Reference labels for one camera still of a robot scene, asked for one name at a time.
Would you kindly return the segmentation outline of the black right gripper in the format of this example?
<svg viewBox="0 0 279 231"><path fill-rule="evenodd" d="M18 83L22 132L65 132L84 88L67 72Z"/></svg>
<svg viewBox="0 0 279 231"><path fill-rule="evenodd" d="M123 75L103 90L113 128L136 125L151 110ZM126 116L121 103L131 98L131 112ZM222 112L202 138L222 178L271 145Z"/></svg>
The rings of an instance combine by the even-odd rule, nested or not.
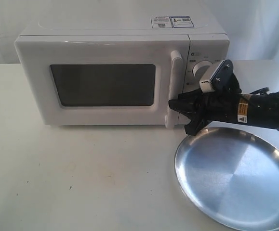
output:
<svg viewBox="0 0 279 231"><path fill-rule="evenodd" d="M190 122L184 125L187 135L195 136L212 121L238 124L238 105L241 89L234 74L218 77L220 89L216 88L215 78L202 77L199 81L202 94L179 94L169 100L169 108L185 113ZM202 97L205 109L199 110Z"/></svg>

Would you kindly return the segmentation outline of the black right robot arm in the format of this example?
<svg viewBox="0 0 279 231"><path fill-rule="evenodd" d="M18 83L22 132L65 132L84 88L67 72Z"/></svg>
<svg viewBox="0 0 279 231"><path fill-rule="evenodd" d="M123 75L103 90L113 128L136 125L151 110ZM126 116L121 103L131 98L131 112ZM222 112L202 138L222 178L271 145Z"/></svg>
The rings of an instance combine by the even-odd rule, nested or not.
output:
<svg viewBox="0 0 279 231"><path fill-rule="evenodd" d="M259 89L243 94L235 75L214 77L213 90L202 89L179 94L169 100L169 108L190 119L187 135L196 135L213 121L279 131L279 92Z"/></svg>

